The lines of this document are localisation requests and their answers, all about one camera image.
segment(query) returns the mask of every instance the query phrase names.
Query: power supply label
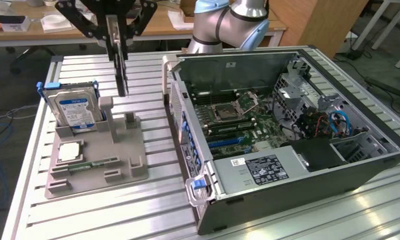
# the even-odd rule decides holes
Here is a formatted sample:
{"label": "power supply label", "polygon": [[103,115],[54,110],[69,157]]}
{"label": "power supply label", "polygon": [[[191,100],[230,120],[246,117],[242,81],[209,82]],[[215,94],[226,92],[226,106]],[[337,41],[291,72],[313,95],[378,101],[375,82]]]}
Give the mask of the power supply label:
{"label": "power supply label", "polygon": [[246,160],[246,165],[258,185],[290,178],[277,155]]}

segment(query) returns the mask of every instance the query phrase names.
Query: barcode sticker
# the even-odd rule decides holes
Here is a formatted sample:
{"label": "barcode sticker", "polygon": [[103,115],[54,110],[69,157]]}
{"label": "barcode sticker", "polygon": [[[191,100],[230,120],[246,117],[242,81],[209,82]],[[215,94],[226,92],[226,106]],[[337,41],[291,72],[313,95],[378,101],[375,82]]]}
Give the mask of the barcode sticker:
{"label": "barcode sticker", "polygon": [[233,164],[234,167],[241,166],[241,165],[246,165],[247,164],[246,159],[243,157],[233,159],[231,164]]}

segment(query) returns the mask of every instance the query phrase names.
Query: blue hard drive label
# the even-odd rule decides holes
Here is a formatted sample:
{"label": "blue hard drive label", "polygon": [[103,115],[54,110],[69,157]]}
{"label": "blue hard drive label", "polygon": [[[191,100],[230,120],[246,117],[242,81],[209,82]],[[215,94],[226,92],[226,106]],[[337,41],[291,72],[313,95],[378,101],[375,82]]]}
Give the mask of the blue hard drive label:
{"label": "blue hard drive label", "polygon": [[277,155],[246,160],[246,165],[258,185],[269,184],[290,178]]}
{"label": "blue hard drive label", "polygon": [[87,129],[95,125],[94,114],[89,110],[90,102],[87,98],[62,100],[59,104],[69,125],[74,129]]}

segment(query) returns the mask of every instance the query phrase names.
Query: hard drive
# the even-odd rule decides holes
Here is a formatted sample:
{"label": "hard drive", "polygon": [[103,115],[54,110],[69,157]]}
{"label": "hard drive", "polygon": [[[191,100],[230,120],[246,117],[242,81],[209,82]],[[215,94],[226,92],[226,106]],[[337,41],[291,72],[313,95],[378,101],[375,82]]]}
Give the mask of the hard drive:
{"label": "hard drive", "polygon": [[70,126],[74,133],[95,131],[97,122],[106,120],[99,107],[99,83],[38,83],[38,92],[57,117],[59,127]]}

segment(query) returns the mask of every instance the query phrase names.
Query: floor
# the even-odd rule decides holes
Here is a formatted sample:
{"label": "floor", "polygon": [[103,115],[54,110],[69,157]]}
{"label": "floor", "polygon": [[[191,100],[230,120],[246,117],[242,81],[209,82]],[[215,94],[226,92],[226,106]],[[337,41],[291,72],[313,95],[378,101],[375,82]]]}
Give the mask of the floor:
{"label": "floor", "polygon": [[[370,19],[371,16],[366,16],[358,20],[353,28],[355,33],[362,32]],[[370,37],[374,36],[375,32],[383,27],[385,24],[385,21],[381,21],[377,24],[374,30],[371,31]],[[362,73],[362,75],[400,88],[400,69],[394,67],[400,59],[400,30],[394,29],[394,31],[391,32],[391,36],[382,44],[379,50],[371,50],[373,43],[374,41],[366,48],[366,50],[371,53],[373,58],[369,59],[363,56],[358,60],[350,62],[358,68],[358,71]],[[182,47],[186,47],[186,45],[187,41],[170,41],[169,50],[179,50]],[[158,46],[158,41],[135,42],[133,50],[135,52],[155,51]],[[14,75],[7,71],[7,64],[13,61],[17,55],[25,51],[25,49],[25,47],[18,47],[17,53],[10,54],[7,53],[4,48],[0,48],[0,109],[4,110],[15,109],[26,105],[34,105],[39,103],[41,100],[35,87],[37,83],[45,81],[47,77],[51,57],[45,52],[37,52],[25,62],[21,63],[19,66],[22,68],[22,73],[19,75]],[[97,44],[89,44],[87,50],[81,50],[79,45],[77,44],[53,46],[51,49],[58,55],[63,56],[94,55],[106,53],[105,48],[99,47]],[[346,59],[341,55],[338,55],[337,57],[341,60]],[[363,82],[363,77],[359,76],[351,65],[349,65],[346,62],[339,62],[338,64],[357,81]],[[377,88],[373,88],[371,92],[390,106],[391,101],[387,93]],[[398,97],[395,97],[394,107],[400,111],[400,98]],[[22,110],[18,113],[17,117],[35,114],[35,112],[35,108]],[[25,160],[34,121],[34,117],[14,120],[13,135],[0,146],[0,162],[6,172],[10,193],[8,201],[0,206],[0,238],[8,216],[13,194],[18,184],[19,172]],[[8,118],[0,119],[0,123],[8,122]],[[3,192],[4,187],[0,180],[0,201],[3,199]]]}

